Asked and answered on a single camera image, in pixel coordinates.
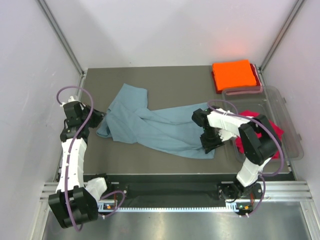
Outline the light blue t-shirt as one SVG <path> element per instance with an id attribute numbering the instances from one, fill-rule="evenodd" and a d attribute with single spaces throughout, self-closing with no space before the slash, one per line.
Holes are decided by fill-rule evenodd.
<path id="1" fill-rule="evenodd" d="M 213 159 L 215 152 L 206 153 L 202 146 L 203 129 L 192 121 L 194 111 L 206 108 L 204 102 L 149 110 L 148 91 L 123 84 L 96 133 L 184 158 Z"/>

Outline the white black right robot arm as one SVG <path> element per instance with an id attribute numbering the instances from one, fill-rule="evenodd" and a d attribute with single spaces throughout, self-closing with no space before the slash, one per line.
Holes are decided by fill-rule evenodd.
<path id="1" fill-rule="evenodd" d="M 200 141 L 206 154 L 226 141 L 240 138 L 245 160 L 232 186 L 237 197 L 245 198 L 251 193 L 265 165 L 282 146 L 268 118 L 263 114 L 243 116 L 210 107 L 197 109 L 191 119 L 203 129 Z"/>

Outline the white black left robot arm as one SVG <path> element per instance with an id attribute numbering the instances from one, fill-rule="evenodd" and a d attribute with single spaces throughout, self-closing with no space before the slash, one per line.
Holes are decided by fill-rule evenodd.
<path id="1" fill-rule="evenodd" d="M 48 204 L 63 228 L 95 221 L 98 218 L 100 198 L 109 198 L 114 191 L 104 177 L 84 182 L 84 158 L 90 129 L 98 127 L 105 114 L 71 96 L 62 103 L 65 114 L 60 134 L 62 146 L 61 175 Z"/>

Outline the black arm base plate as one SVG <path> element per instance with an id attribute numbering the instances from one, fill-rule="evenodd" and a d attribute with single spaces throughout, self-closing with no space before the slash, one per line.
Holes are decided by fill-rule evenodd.
<path id="1" fill-rule="evenodd" d="M 86 174 L 84 181 L 102 177 L 108 191 L 121 190 L 127 199 L 140 196 L 207 195 L 214 199 L 260 198 L 263 185 L 243 187 L 234 174 Z"/>

